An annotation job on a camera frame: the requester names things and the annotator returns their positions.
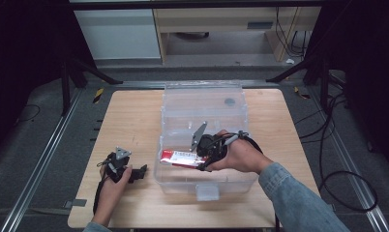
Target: white cabinet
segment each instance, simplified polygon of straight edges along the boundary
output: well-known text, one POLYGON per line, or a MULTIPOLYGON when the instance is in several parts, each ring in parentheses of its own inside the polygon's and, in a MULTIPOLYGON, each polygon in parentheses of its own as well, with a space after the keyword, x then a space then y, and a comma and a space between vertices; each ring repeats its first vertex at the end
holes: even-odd
POLYGON ((75 15, 97 66, 136 60, 161 63, 152 10, 75 11, 75 15))

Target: black device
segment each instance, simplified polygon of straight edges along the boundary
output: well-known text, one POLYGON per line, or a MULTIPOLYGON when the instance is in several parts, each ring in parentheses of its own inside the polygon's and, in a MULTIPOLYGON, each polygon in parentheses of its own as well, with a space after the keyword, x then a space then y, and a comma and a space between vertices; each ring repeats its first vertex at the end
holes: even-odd
MULTIPOLYGON (((116 153, 110 153, 109 155, 107 155, 107 158, 103 162, 98 163, 97 166, 105 165, 105 173, 98 184, 98 188, 96 189, 95 202, 93 205, 94 214, 98 209, 99 197, 106 178, 110 178, 114 183, 118 183, 126 170, 125 166, 128 165, 131 154, 132 152, 130 151, 126 151, 120 147, 116 147, 116 153)), ((128 183, 133 183, 135 180, 143 179, 146 170, 147 164, 141 166, 139 169, 132 169, 132 174, 129 178, 128 183)))
POLYGON ((249 138, 249 134, 247 132, 240 130, 237 133, 229 132, 221 135, 203 134, 206 127, 207 122, 203 122, 200 128, 193 134, 192 147, 190 149, 192 152, 196 148, 198 157, 207 158, 204 163, 201 163, 196 167, 196 169, 200 171, 204 171, 211 163, 223 159, 227 155, 227 146, 238 138, 249 141, 259 152, 262 153, 257 143, 249 138))
POLYGON ((227 154, 227 146, 224 143, 225 138, 222 136, 203 134, 197 144, 196 152, 199 157, 207 160, 196 169, 204 171, 209 164, 223 159, 227 154))

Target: person's right hand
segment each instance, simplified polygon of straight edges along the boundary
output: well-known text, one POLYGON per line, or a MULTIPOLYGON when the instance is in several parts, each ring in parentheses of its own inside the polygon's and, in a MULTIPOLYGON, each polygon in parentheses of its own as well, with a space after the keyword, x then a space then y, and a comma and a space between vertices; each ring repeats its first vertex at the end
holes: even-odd
MULTIPOLYGON (((226 133, 226 130, 221 130, 218 135, 226 133)), ((261 154, 250 142, 244 139, 236 139, 228 145, 225 158, 208 165, 206 171, 233 168, 241 172, 260 174, 271 163, 272 161, 261 154)))

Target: sleeve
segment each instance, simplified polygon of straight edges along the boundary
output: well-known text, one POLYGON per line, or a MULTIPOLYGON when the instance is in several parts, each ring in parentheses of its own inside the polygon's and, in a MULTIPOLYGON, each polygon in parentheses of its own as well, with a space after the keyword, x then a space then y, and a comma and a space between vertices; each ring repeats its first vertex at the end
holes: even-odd
POLYGON ((349 231, 318 195, 280 164, 266 167, 258 182, 273 202, 285 231, 349 231))
POLYGON ((111 231, 106 227, 102 226, 101 224, 91 221, 86 225, 83 232, 111 232, 111 231))

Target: wrist strap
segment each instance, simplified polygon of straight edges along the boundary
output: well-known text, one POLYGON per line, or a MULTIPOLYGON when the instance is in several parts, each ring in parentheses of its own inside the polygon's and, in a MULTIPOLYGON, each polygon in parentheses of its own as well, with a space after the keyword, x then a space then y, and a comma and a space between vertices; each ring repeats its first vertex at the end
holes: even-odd
POLYGON ((243 138, 246 139, 248 142, 250 142, 261 154, 263 154, 263 151, 261 151, 260 147, 258 146, 258 144, 256 142, 254 142, 254 140, 252 140, 248 136, 244 136, 243 138))
POLYGON ((93 214, 96 213, 96 210, 98 209, 98 203, 99 203, 99 196, 101 195, 102 187, 104 186, 105 179, 101 180, 98 184, 98 188, 96 188, 95 193, 95 201, 93 203, 93 214))

